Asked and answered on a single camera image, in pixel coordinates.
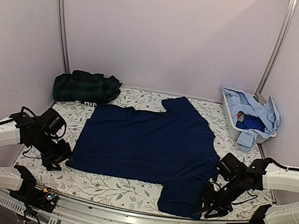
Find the navy blue t-shirt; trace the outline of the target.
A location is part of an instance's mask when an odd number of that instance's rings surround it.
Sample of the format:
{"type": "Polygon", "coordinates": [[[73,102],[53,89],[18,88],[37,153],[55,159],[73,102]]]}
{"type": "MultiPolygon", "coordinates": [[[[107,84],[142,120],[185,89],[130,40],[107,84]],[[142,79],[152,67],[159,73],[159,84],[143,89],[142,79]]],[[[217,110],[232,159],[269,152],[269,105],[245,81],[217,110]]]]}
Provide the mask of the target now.
{"type": "Polygon", "coordinates": [[[70,168],[162,186],[158,209],[199,219],[204,183],[219,155],[209,123],[185,98],[162,100],[165,112],[98,105],[73,150],[70,168]]]}

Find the right robot arm white sleeves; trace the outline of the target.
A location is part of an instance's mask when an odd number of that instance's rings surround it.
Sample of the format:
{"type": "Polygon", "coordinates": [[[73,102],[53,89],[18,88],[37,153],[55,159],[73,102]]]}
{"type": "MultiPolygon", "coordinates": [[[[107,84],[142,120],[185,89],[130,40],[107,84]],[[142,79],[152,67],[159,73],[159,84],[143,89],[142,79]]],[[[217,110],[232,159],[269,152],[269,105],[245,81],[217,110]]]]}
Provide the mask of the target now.
{"type": "Polygon", "coordinates": [[[246,165],[233,154],[225,155],[216,166],[226,181],[220,192],[231,201],[249,190],[269,190],[276,203],[266,211],[265,224],[299,224],[299,167],[286,166],[272,158],[258,158],[246,165]]]}

